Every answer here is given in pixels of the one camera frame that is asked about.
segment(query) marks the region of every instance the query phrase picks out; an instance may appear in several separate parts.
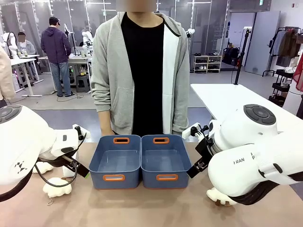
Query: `plush toy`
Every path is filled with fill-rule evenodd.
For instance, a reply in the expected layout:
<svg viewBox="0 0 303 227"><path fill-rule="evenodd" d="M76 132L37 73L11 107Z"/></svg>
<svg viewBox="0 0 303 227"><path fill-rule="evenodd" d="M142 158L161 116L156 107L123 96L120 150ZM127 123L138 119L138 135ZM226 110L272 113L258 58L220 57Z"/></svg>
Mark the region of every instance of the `plush toy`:
<svg viewBox="0 0 303 227"><path fill-rule="evenodd" d="M53 177L53 178L49 179L48 182L55 184L55 185L63 185L63 184L68 183L66 180L62 180L59 177ZM57 188L57 187L50 186L49 184L46 183L43 187L43 192L47 193L49 198L53 198L56 196L62 196L64 194L71 193L71 185L69 184L65 187Z"/></svg>
<svg viewBox="0 0 303 227"><path fill-rule="evenodd" d="M225 207L236 205L237 202L231 200L227 195L219 192L216 188L207 190L206 195L216 203L217 206L223 205Z"/></svg>
<svg viewBox="0 0 303 227"><path fill-rule="evenodd" d="M47 162L37 162L36 165L37 165L41 174L45 174L47 171L50 171L50 170L53 169L53 166L51 166ZM38 173L35 167L33 168L33 173L34 174Z"/></svg>

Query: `man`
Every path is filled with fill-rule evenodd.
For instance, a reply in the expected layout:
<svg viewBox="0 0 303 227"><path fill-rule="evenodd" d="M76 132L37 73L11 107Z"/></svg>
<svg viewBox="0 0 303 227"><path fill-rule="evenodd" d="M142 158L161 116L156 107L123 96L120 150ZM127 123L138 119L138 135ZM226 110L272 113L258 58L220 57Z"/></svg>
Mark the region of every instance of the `man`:
<svg viewBox="0 0 303 227"><path fill-rule="evenodd" d="M129 2L94 39L91 87L102 136L180 134L188 126L187 36L149 1Z"/></svg>
<svg viewBox="0 0 303 227"><path fill-rule="evenodd" d="M12 99L14 96L15 90L10 59L0 46L0 108L7 105L4 99Z"/></svg>
<svg viewBox="0 0 303 227"><path fill-rule="evenodd" d="M35 47L34 45L28 41L26 39L26 35L24 32L19 32L18 33L18 50L21 51L21 53L23 54L36 54L36 50L35 50ZM35 67L34 67L34 63L33 62L29 62L28 63L30 68L31 68L31 71L32 71L32 74L34 76L34 78L36 79L36 71L35 71Z"/></svg>
<svg viewBox="0 0 303 227"><path fill-rule="evenodd" d="M71 54L71 45L66 35L58 28L59 19L49 18L49 27L42 32L41 49L47 54L51 65L51 72L57 87L57 96L63 97L60 74L63 79L65 97L75 95L71 91L70 73L68 67L68 58Z"/></svg>

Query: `orange bin handle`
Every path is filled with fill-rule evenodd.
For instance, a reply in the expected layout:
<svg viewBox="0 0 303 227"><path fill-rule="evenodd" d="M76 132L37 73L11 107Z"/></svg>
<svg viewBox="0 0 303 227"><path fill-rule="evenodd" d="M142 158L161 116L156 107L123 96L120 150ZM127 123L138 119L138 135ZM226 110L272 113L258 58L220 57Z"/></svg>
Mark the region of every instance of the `orange bin handle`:
<svg viewBox="0 0 303 227"><path fill-rule="evenodd" d="M162 138L153 138L154 144L168 144L169 138L168 137L162 137Z"/></svg>
<svg viewBox="0 0 303 227"><path fill-rule="evenodd" d="M130 139L127 138L127 137L125 137L125 138L123 138L123 137L116 137L116 138L114 138L113 141L114 141L114 144L129 144Z"/></svg>
<svg viewBox="0 0 303 227"><path fill-rule="evenodd" d="M125 181L125 176L123 174L104 175L103 180L104 181Z"/></svg>
<svg viewBox="0 0 303 227"><path fill-rule="evenodd" d="M158 174L156 176L157 181L176 181L178 178L177 174Z"/></svg>

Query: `red garment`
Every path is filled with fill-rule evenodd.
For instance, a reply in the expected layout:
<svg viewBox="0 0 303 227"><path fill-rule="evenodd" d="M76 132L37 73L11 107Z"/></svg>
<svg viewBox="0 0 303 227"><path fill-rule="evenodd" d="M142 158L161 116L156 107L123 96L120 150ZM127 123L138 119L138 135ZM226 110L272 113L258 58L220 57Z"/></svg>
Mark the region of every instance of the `red garment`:
<svg viewBox="0 0 303 227"><path fill-rule="evenodd" d="M297 69L294 73L293 79L295 82L297 82L297 90L303 91L303 55L301 56L301 59L299 61L299 65L297 66Z"/></svg>

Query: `blue plastic basket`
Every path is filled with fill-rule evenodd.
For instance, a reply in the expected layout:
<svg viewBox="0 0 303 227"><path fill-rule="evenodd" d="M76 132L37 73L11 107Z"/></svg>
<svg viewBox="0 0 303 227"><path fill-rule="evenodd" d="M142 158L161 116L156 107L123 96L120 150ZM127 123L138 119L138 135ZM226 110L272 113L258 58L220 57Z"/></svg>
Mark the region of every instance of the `blue plastic basket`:
<svg viewBox="0 0 303 227"><path fill-rule="evenodd" d="M129 189L139 184L140 137L104 136L90 162L96 189Z"/></svg>
<svg viewBox="0 0 303 227"><path fill-rule="evenodd" d="M191 163L183 140L177 135L141 138L141 168L146 188L186 188Z"/></svg>

